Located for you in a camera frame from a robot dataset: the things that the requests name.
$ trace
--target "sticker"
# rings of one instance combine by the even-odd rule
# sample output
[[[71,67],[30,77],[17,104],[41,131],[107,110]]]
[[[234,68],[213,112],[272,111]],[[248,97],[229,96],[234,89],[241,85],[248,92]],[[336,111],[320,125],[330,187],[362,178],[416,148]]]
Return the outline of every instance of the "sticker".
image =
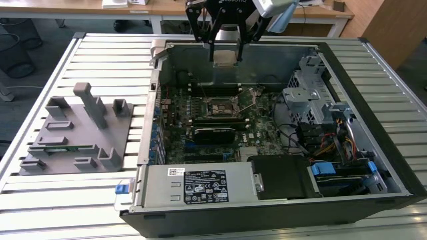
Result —
[[[183,202],[186,205],[228,203],[228,194],[225,170],[183,173]]]
[[[166,175],[170,176],[183,176],[185,168],[169,168],[166,170]]]
[[[147,14],[147,11],[129,11],[130,14]]]

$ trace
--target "blue latch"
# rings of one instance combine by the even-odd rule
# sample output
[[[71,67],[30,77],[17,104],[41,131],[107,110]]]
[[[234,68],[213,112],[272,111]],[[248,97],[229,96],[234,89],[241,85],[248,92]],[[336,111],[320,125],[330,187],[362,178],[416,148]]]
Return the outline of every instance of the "blue latch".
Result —
[[[310,166],[312,174],[322,175],[322,174],[336,174],[333,165],[330,162],[318,162]]]
[[[122,185],[114,186],[114,194],[115,195],[129,194],[129,185],[122,184]]]
[[[372,173],[374,173],[378,169],[376,168],[374,162],[369,161],[366,163],[368,168],[370,169]]]

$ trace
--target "barcode sticker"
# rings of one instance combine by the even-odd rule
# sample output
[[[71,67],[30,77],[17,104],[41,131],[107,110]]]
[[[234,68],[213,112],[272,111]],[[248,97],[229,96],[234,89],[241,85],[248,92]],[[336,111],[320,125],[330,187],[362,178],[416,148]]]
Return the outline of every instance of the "barcode sticker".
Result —
[[[147,14],[147,11],[129,11],[130,14]]]
[[[185,168],[169,168],[166,170],[167,176],[183,176]]]

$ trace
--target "red wire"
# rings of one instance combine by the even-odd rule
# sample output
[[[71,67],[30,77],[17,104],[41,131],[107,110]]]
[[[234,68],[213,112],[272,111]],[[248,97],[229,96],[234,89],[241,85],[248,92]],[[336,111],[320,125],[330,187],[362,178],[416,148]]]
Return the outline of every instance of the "red wire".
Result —
[[[325,144],[325,138],[326,138],[326,136],[333,136],[334,135],[334,133],[326,133],[326,134],[324,134],[324,136],[322,136],[322,138],[321,138],[321,145],[320,145],[320,148],[322,149],[322,146],[324,146],[324,144]]]

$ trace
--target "green circuit board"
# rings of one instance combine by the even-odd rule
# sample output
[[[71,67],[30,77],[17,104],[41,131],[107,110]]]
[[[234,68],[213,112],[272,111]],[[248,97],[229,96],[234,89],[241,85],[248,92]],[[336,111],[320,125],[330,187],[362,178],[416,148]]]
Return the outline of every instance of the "green circuit board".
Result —
[[[248,120],[244,123],[245,129],[234,133],[232,144],[226,145],[195,145],[193,141],[193,130],[189,120],[195,119],[221,119],[226,116],[228,106],[225,102],[229,97],[190,97],[182,89],[170,88],[163,93],[162,98],[162,116],[165,124],[165,135],[167,143],[165,144],[166,164],[194,164],[214,162],[245,162],[246,156],[252,155],[281,155],[284,154],[280,136],[277,135],[269,116],[273,101],[272,94],[266,93],[256,97],[256,104],[250,96],[238,98],[240,112],[238,117]],[[220,110],[208,115],[209,104],[217,104]],[[190,160],[191,156],[204,156],[202,159]]]

